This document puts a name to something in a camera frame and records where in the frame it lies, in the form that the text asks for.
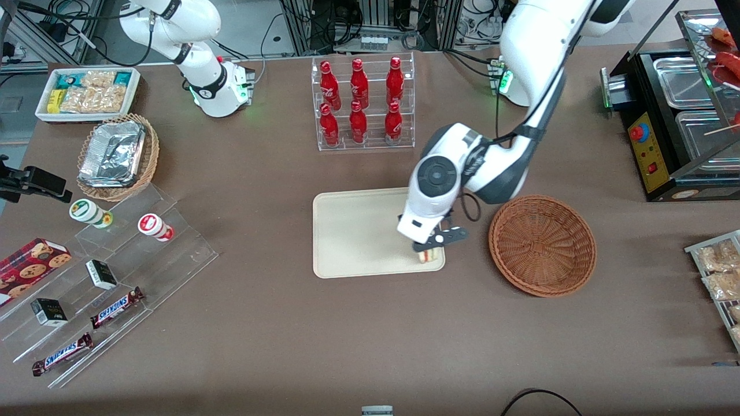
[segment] robotic arm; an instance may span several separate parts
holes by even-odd
[[[126,35],[174,62],[190,83],[195,103],[212,117],[225,117],[252,102],[254,73],[220,61],[204,41],[221,31],[221,16],[208,0],[137,0],[121,7]]]
[[[501,36],[501,53],[534,106],[501,139],[491,140],[460,123],[433,134],[411,174],[397,228],[416,242],[415,251],[461,239],[452,230],[437,228],[461,187],[487,204],[502,204],[517,195],[565,85],[563,64],[569,49],[581,32],[600,36],[609,31],[633,2],[519,1]],[[514,139],[511,148],[499,145],[509,138]]]

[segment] red box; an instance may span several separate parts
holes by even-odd
[[[65,246],[37,238],[0,261],[0,306],[20,296],[71,258]]]

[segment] brown tablecloth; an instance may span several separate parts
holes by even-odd
[[[472,236],[439,272],[313,274],[316,194],[405,186],[442,125],[494,134],[487,80],[447,56],[415,55],[417,147],[359,154],[317,151],[310,58],[270,61],[254,105],[223,119],[192,103],[176,67],[141,67],[135,111],[161,140],[155,183],[222,254],[63,389],[4,355],[0,413],[358,415],[388,403],[399,416],[490,415],[538,386],[591,415],[738,414],[740,369],[709,366],[737,354],[682,250],[739,228],[738,204],[645,202],[625,131],[600,110],[598,69],[624,51],[576,50],[522,191],[570,204],[599,245],[591,281],[557,299],[523,294],[496,270],[485,237],[497,207],[478,224],[457,216]],[[523,115],[503,100],[501,130]],[[81,196],[89,130],[39,122],[24,165]],[[67,206],[24,196],[0,217],[0,255],[80,229]],[[530,396],[510,415],[548,407],[570,414]]]

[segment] skewer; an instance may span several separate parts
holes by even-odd
[[[734,129],[735,127],[740,127],[740,124],[734,124],[732,126],[722,127],[721,129],[712,130],[710,132],[704,133],[704,135],[710,135],[710,134],[714,134],[714,133],[724,132],[725,130]]]

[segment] wicker basket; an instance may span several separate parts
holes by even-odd
[[[143,190],[149,182],[152,181],[154,171],[157,169],[157,157],[159,156],[159,139],[157,138],[157,132],[154,131],[152,125],[140,115],[126,114],[123,117],[111,118],[110,120],[103,121],[102,124],[114,124],[123,123],[125,121],[136,121],[146,127],[147,136],[144,138],[144,150],[141,152],[141,161],[139,162],[138,179],[136,183],[128,188],[93,188],[81,183],[77,180],[77,185],[80,186],[82,192],[96,199],[102,199],[109,202],[123,201],[125,198],[135,195]],[[87,147],[90,145],[90,139],[93,136],[93,132],[87,135],[85,144],[82,145],[82,151],[80,157],[77,159],[77,168],[82,167],[82,162],[85,160],[87,154]]]
[[[544,195],[515,198],[494,216],[488,248],[514,286],[536,296],[569,295],[588,282],[596,242],[568,205]]]

